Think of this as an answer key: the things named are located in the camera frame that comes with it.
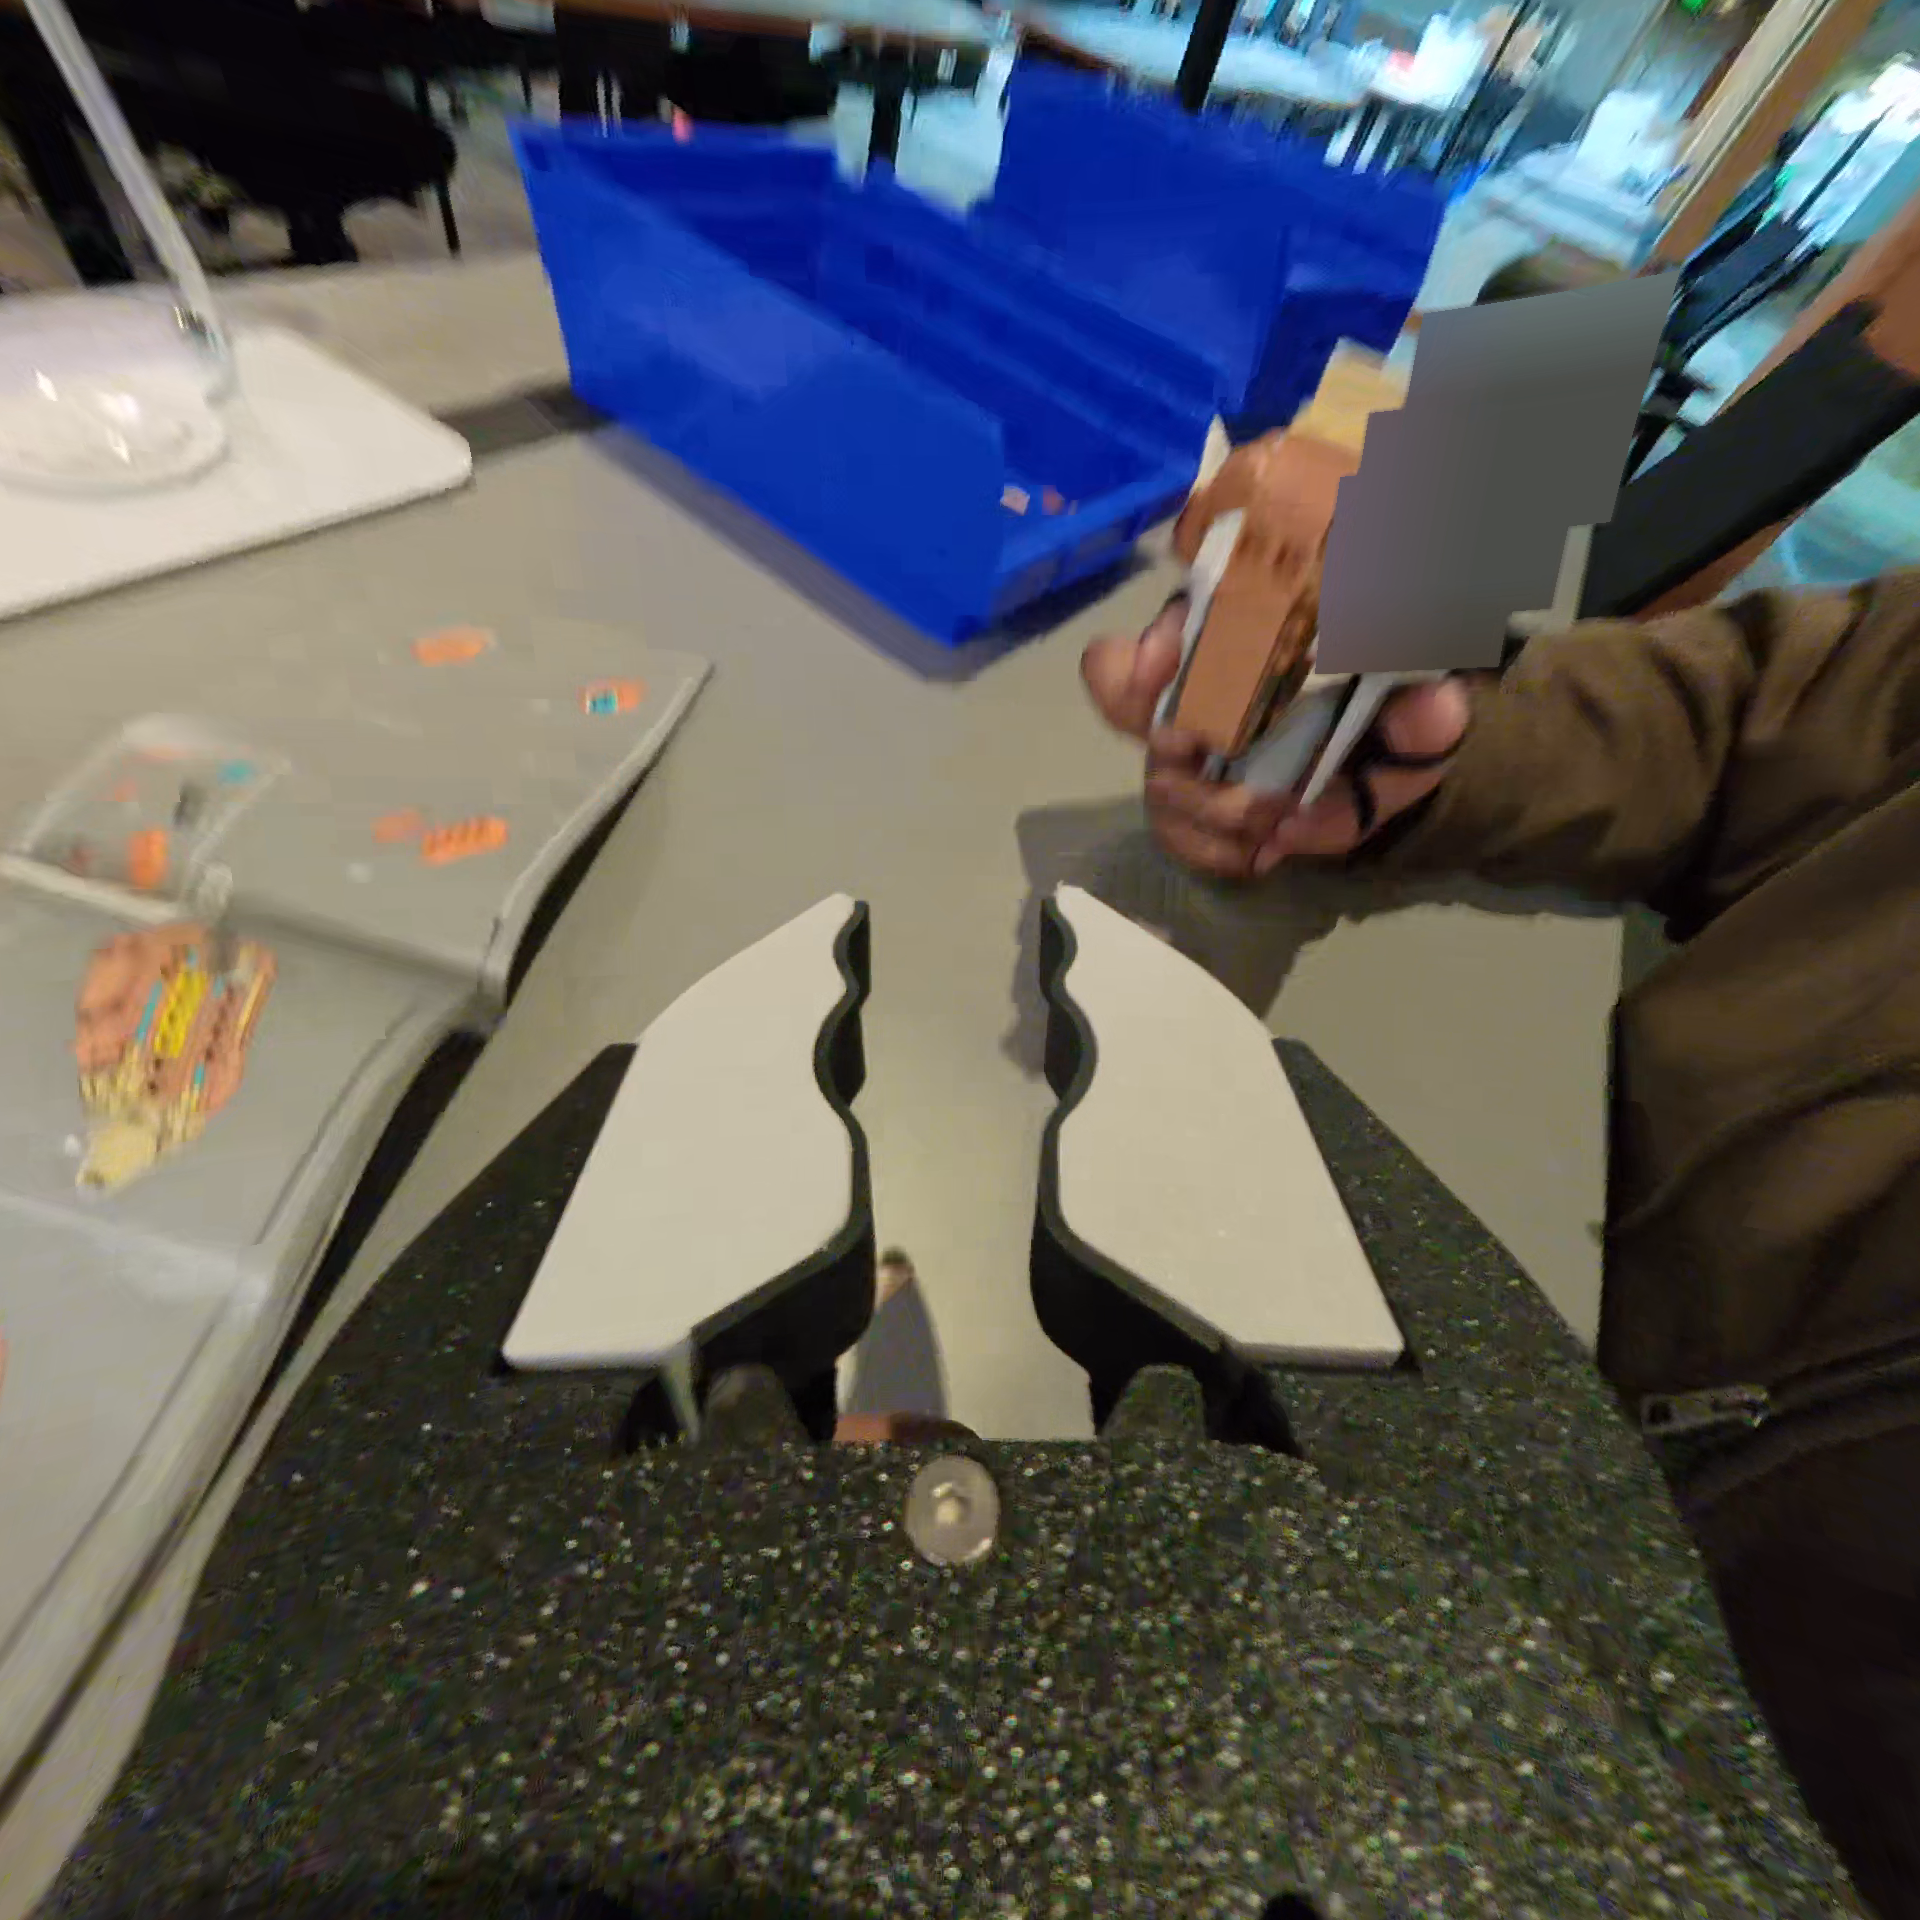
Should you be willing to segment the stack of blue bins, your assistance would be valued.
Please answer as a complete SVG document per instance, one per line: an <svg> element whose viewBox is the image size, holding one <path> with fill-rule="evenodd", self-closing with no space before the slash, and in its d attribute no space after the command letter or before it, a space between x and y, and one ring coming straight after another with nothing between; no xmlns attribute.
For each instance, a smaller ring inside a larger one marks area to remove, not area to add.
<svg viewBox="0 0 1920 1920"><path fill-rule="evenodd" d="M983 198L989 227L1199 355L1233 442L1292 425L1338 343L1402 337L1443 209L1431 180L1041 58L1012 70Z"/></svg>

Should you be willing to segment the person's brown jacket torso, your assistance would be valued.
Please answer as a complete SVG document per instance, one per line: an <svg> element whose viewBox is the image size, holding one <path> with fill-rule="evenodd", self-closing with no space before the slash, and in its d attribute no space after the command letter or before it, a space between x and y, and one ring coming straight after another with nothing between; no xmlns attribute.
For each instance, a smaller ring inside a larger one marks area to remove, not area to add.
<svg viewBox="0 0 1920 1920"><path fill-rule="evenodd" d="M1873 1914L1914 1914L1920 855L1879 809L1617 1007L1600 1373Z"/></svg>

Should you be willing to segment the brown and tan brick model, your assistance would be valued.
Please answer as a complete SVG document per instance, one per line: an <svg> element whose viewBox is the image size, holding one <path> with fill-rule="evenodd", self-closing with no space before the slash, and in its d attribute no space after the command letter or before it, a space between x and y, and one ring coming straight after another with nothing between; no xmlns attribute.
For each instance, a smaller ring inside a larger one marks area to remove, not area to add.
<svg viewBox="0 0 1920 1920"><path fill-rule="evenodd" d="M1280 431L1233 448L1175 518L1175 559L1193 564L1222 512L1245 512L1251 541L1251 733L1199 739L1210 756L1239 756L1274 704L1297 698L1315 652L1321 564L1350 477L1350 448Z"/></svg>

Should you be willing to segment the white mat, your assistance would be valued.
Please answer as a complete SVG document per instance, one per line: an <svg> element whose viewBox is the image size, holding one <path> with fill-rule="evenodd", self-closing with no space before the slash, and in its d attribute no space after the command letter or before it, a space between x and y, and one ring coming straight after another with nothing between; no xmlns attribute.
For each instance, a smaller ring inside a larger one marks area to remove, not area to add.
<svg viewBox="0 0 1920 1920"><path fill-rule="evenodd" d="M6 343L6 390L52 367L52 337ZM285 326L239 326L227 460L157 495L29 495L0 483L0 617L35 617L192 564L378 518L471 483L471 448ZM58 367L175 361L140 337Z"/></svg>

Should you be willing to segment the clear glass vessel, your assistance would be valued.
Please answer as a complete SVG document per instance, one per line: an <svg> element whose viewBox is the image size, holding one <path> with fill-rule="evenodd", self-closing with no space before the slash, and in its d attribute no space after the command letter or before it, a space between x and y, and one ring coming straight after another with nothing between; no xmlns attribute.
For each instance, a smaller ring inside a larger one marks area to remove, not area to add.
<svg viewBox="0 0 1920 1920"><path fill-rule="evenodd" d="M215 314L204 262L70 6L29 0L29 23L76 93L134 221L169 273L169 320L180 355L134 367L41 367L29 355L29 378L6 390L6 483L29 495L157 495L198 483L233 448L221 419L227 396L239 390L233 337Z"/></svg>

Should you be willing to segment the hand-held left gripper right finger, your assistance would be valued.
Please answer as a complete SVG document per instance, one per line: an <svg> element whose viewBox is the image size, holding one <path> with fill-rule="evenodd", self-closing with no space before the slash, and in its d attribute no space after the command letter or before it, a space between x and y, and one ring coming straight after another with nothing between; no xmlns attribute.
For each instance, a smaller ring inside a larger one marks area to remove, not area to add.
<svg viewBox="0 0 1920 1920"><path fill-rule="evenodd" d="M1082 884L1041 902L1041 1076L1030 1297L1088 1379L1402 1367L1274 1036Z"/></svg>

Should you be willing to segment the person's right hand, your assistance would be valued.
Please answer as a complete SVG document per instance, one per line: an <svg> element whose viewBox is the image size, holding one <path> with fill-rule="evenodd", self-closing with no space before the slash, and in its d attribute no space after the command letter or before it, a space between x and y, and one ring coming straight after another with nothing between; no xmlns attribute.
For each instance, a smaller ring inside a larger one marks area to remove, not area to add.
<svg viewBox="0 0 1920 1920"><path fill-rule="evenodd" d="M1263 879L1280 861L1344 861L1391 820L1414 815L1449 774L1489 675L1402 687L1373 716L1332 785L1263 797L1204 774L1199 739L1158 727L1181 669L1187 593L1169 593L1140 634L1100 634L1082 687L1100 721L1146 745L1146 826L1204 879Z"/></svg>

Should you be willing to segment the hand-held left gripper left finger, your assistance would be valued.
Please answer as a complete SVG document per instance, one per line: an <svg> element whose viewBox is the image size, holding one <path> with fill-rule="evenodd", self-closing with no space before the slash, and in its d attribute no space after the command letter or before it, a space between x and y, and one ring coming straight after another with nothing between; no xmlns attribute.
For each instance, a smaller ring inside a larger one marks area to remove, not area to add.
<svg viewBox="0 0 1920 1920"><path fill-rule="evenodd" d="M873 1321L855 1123L873 919L820 896L675 995L634 1041L535 1280L518 1373L838 1373Z"/></svg>

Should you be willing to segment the blue plastic bin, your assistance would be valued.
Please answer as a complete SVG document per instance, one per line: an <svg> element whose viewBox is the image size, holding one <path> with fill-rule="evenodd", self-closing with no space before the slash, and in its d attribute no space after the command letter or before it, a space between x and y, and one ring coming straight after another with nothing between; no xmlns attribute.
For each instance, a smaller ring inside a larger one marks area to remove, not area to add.
<svg viewBox="0 0 1920 1920"><path fill-rule="evenodd" d="M570 390L943 646L1117 570L1199 477L1210 367L890 169L529 116L512 157Z"/></svg>

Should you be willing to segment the person's right forearm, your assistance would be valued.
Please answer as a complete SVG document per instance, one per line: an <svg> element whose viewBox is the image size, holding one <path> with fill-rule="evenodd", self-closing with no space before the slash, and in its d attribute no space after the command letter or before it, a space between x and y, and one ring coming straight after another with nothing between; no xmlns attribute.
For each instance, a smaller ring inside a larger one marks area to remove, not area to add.
<svg viewBox="0 0 1920 1920"><path fill-rule="evenodd" d="M1914 890L1920 576L1583 623L1472 692L1385 832L1425 879L1641 902L1693 937L1798 867Z"/></svg>

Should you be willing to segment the grey instruction booklet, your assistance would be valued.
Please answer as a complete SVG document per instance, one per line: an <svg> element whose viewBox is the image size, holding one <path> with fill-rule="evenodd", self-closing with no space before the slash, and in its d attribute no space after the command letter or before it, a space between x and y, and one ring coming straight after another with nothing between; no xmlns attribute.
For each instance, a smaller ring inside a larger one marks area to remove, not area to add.
<svg viewBox="0 0 1920 1920"><path fill-rule="evenodd" d="M169 710L291 756L215 925L6 884L6 1786L221 1472L413 1082L495 1030L704 681L588 623L285 646Z"/></svg>

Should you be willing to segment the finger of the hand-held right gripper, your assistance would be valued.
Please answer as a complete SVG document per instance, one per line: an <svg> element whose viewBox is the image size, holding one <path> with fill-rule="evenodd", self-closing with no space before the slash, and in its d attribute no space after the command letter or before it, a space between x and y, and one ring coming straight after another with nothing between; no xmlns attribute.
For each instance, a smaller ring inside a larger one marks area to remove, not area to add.
<svg viewBox="0 0 1920 1920"><path fill-rule="evenodd" d="M1158 727L1193 739L1251 733L1251 541L1245 512L1222 512L1187 564L1181 663L1164 687Z"/></svg>

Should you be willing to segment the grey desk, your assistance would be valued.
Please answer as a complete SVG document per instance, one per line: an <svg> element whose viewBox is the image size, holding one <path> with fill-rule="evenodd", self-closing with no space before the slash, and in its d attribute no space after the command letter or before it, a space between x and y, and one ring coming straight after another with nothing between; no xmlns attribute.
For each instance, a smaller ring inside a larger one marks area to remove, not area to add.
<svg viewBox="0 0 1920 1920"><path fill-rule="evenodd" d="M413 268L239 273L227 320L285 326L401 401L471 419L564 378L529 250ZM879 1239L919 1257L948 1408L983 1437L1082 1437L1088 1402L1047 1350L1030 1286L1041 1146L1024 873L1105 890L1140 756L1076 681L1094 634L1164 599L1164 553L1024 646L943 652L692 489L628 436L477 448L465 495L256 559L128 588L6 640L6 809L35 797L122 692L180 710L273 646L495 623L518 611L628 623L716 663L698 710L547 931L506 1024L396 1187L314 1286L285 1379L122 1617L58 1740L6 1809L6 1914L29 1914L105 1804L175 1652L204 1559L349 1309L460 1187L605 1047L692 977L832 890L873 902L879 1001L867 1100ZM1431 896L1350 919L1280 995L1309 1041L1460 1204L1519 1257L1571 1338L1600 1303L1600 1082L1617 925L1519 896Z"/></svg>

